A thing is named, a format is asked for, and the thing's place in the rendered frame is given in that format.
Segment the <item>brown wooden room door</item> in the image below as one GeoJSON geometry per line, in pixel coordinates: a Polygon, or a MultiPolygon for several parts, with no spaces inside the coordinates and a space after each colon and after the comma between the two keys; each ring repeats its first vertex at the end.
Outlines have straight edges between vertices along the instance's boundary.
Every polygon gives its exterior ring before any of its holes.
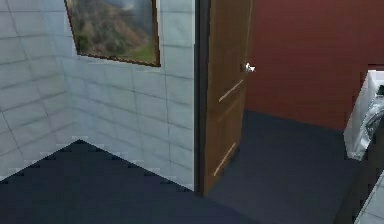
{"type": "Polygon", "coordinates": [[[240,145],[253,5],[254,0],[211,0],[204,195],[240,145]]]}

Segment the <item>white washing machine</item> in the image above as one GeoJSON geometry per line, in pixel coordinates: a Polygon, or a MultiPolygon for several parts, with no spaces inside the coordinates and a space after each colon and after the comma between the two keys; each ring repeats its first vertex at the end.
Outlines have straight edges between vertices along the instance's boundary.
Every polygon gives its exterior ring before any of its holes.
{"type": "Polygon", "coordinates": [[[344,130],[347,156],[361,161],[384,116],[384,71],[369,70],[344,130]]]}

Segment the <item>framed landscape picture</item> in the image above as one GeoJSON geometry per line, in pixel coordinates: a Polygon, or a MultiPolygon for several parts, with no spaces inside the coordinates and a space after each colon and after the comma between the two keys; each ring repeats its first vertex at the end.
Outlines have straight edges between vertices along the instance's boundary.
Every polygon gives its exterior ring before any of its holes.
{"type": "Polygon", "coordinates": [[[160,66],[156,0],[64,0],[76,53],[160,66]]]}

